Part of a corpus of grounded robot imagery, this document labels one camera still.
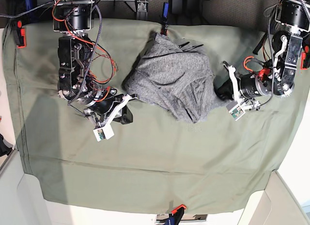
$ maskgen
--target red clamp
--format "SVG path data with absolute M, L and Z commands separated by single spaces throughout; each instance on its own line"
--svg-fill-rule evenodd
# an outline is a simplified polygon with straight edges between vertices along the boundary
M 307 57 L 307 54 L 305 52 L 302 52 L 300 70 L 307 70 L 307 68 L 304 68 L 304 62 L 305 62 L 306 57 Z
M 269 75 L 270 74 L 270 69 L 268 69 L 268 68 L 263 68 L 262 70 L 260 70 L 260 72 L 258 73 L 258 76 L 260 77 L 260 78 L 263 78 L 264 77 L 264 75 Z
M 180 208 L 184 208 L 184 210 L 186 210 L 186 206 L 184 204 L 178 206 L 177 208 L 175 208 L 173 211 L 171 211 L 171 214 L 175 214 L 176 212 L 178 212 L 178 210 Z
M 12 31 L 14 34 L 14 39 L 17 45 L 17 48 L 25 48 L 26 47 L 26 30 L 21 28 L 22 24 L 19 20 L 18 22 L 12 23 Z

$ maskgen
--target crumpled garment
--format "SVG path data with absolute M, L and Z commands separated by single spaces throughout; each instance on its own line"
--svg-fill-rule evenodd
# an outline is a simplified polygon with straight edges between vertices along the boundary
M 212 109 L 227 104 L 216 96 L 213 79 L 202 45 L 185 39 L 173 42 L 156 34 L 154 44 L 123 85 L 127 93 L 161 106 L 176 119 L 197 123 L 205 121 Z

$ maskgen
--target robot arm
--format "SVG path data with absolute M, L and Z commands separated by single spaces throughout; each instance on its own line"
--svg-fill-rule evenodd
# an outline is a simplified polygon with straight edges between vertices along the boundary
M 263 69 L 260 72 L 236 74 L 235 68 L 224 62 L 230 78 L 221 87 L 215 88 L 215 93 L 223 100 L 233 100 L 227 109 L 235 120 L 240 119 L 246 110 L 258 110 L 266 104 L 255 100 L 257 97 L 268 95 L 270 99 L 273 95 L 286 97 L 293 92 L 303 37 L 310 31 L 310 15 L 308 19 L 307 14 L 310 4 L 307 1 L 279 0 L 274 20 L 280 24 L 280 29 L 270 40 L 272 59 L 261 62 L 252 57 L 262 65 Z
M 98 47 L 97 42 L 89 39 L 85 31 L 92 27 L 92 11 L 96 0 L 57 0 L 53 9 L 54 31 L 63 33 L 59 38 L 58 57 L 59 69 L 59 96 L 67 100 L 68 105 L 78 102 L 86 109 L 81 112 L 95 125 L 94 133 L 97 141 L 111 138 L 114 133 L 110 126 L 112 121 L 121 124 L 133 122 L 133 116 L 126 104 L 135 98 L 136 95 L 123 94 L 116 95 L 117 90 L 106 84 L 113 77 L 116 65 L 109 53 L 102 47 Z M 90 71 L 95 48 L 100 48 L 105 53 L 105 57 L 110 59 L 112 74 L 108 80 L 99 81 Z

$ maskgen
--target black clamp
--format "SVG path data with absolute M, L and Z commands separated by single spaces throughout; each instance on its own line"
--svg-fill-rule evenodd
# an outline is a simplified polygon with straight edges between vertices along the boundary
M 4 155 L 9 155 L 12 151 L 12 148 L 7 147 L 3 142 L 3 136 L 0 134 L 0 157 Z

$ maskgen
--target green tablecloth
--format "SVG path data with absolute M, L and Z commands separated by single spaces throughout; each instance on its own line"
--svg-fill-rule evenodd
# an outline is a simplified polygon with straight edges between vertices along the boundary
M 96 22 L 92 40 L 97 30 Z M 151 22 L 104 20 L 100 44 L 119 66 L 111 85 L 121 91 L 150 34 L 159 30 Z M 23 49 L 15 49 L 12 36 L 7 39 L 4 71 L 24 170 L 53 202 L 140 213 L 165 213 L 182 203 L 197 214 L 243 208 L 285 157 L 309 92 L 309 72 L 298 71 L 289 98 L 275 97 L 238 122 L 226 108 L 215 109 L 207 122 L 194 125 L 132 101 L 134 123 L 113 123 L 115 136 L 98 143 L 93 125 L 57 96 L 61 34 L 45 23 L 26 26 L 26 35 Z M 261 37 L 221 26 L 170 26 L 169 35 L 204 43 L 214 73 L 223 60 L 241 69 Z M 107 78 L 109 62 L 97 59 L 92 71 Z

